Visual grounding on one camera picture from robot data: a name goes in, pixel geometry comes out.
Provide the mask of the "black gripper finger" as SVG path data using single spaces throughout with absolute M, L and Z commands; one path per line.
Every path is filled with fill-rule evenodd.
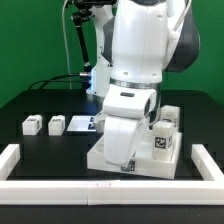
M 135 170 L 135 161 L 131 160 L 126 167 L 122 167 L 123 172 L 132 172 Z

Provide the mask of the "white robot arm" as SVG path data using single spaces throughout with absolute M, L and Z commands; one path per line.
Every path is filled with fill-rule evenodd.
M 162 72 L 182 72 L 198 57 L 192 0 L 121 0 L 112 37 L 112 71 L 103 101 L 103 136 L 88 152 L 91 169 L 129 171 L 152 144 L 150 115 L 159 109 Z

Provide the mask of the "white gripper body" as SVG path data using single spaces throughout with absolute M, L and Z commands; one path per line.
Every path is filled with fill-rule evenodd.
M 111 85 L 103 102 L 104 158 L 127 167 L 146 132 L 148 114 L 156 106 L 154 89 L 132 89 Z

